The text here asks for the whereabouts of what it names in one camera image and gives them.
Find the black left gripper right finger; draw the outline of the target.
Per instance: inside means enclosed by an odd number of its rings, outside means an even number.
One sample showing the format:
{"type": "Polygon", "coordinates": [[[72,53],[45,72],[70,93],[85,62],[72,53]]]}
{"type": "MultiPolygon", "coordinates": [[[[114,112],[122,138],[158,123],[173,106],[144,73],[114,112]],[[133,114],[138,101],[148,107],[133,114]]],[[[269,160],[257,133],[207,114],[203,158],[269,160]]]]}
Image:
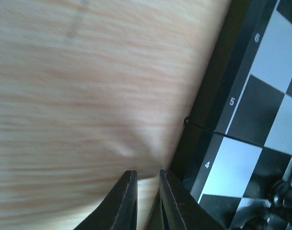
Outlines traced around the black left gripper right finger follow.
{"type": "Polygon", "coordinates": [[[170,170],[160,170],[160,210],[164,230],[224,230],[170,170]]]}

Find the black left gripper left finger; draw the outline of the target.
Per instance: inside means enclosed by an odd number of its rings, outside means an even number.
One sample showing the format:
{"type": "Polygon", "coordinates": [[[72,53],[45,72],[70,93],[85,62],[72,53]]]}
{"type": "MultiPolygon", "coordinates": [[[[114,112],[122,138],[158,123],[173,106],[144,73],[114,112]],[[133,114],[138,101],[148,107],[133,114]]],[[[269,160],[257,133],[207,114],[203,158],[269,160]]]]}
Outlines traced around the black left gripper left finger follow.
{"type": "Polygon", "coordinates": [[[125,171],[101,204],[76,230],[135,230],[137,228],[137,172],[125,171]]]}

